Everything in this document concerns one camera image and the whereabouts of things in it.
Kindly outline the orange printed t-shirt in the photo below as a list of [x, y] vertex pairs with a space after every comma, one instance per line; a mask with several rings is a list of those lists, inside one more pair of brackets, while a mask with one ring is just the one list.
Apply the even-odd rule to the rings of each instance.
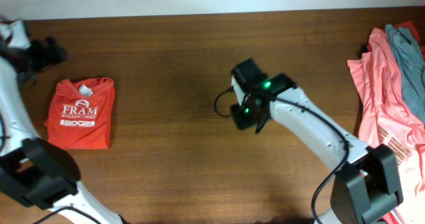
[[111, 78], [60, 81], [44, 123], [48, 142], [63, 150], [107, 150], [114, 98]]

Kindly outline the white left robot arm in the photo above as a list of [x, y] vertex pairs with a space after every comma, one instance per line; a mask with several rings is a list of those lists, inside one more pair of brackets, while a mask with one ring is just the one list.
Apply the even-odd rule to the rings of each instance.
[[67, 53], [52, 37], [30, 37], [23, 20], [1, 19], [1, 193], [24, 207], [47, 210], [39, 223], [55, 215], [72, 223], [125, 223], [86, 189], [72, 156], [33, 126], [20, 85], [66, 60]]

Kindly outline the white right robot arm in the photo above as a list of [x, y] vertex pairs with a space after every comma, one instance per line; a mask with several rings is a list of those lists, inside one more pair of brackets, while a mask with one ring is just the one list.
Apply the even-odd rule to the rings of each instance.
[[396, 156], [372, 147], [322, 112], [286, 74], [269, 77], [254, 60], [231, 70], [230, 107], [240, 130], [259, 134], [273, 120], [295, 134], [329, 170], [311, 200], [315, 223], [376, 223], [402, 204]]

